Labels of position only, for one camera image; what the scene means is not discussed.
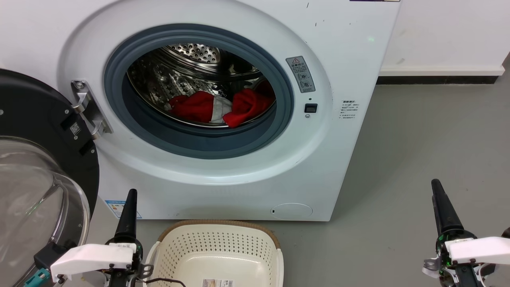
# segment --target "open door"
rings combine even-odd
[[[23,286],[85,242],[99,185],[97,150],[69,101],[0,69],[0,277]]]

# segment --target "gray floor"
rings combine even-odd
[[[260,222],[282,244],[285,286],[439,286],[421,273],[437,237],[433,178],[466,229],[500,236],[510,226],[509,91],[509,72],[494,85],[376,87],[331,221]],[[104,243],[116,222],[99,202],[89,242]],[[140,221],[142,245],[171,224]],[[510,286],[509,274],[492,285]]]

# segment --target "gray rubber gasket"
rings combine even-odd
[[[190,127],[149,108],[127,82],[125,71],[151,50],[171,43],[194,42],[216,46],[252,63],[270,82],[277,104],[257,121],[234,129]],[[196,24],[158,26],[130,37],[107,64],[105,92],[115,114],[141,139],[174,154],[203,159],[237,157],[266,146],[284,131],[294,105],[290,80],[270,54],[237,34]]]

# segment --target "white plastic basket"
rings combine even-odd
[[[161,234],[146,264],[154,265],[148,279],[176,279],[186,287],[282,287],[284,280],[276,236],[260,225],[238,221],[178,222]],[[149,286],[181,285],[157,281]]]

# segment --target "stainless steel drum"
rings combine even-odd
[[[178,95],[189,97],[198,91],[232,101],[238,91],[256,88],[258,83],[265,81],[262,73],[242,58],[197,43],[174,44],[153,50],[129,67],[127,77],[141,99],[156,111],[183,124],[207,128],[228,128],[228,125],[180,118],[168,112],[168,101]],[[269,108],[243,124],[255,121]]]

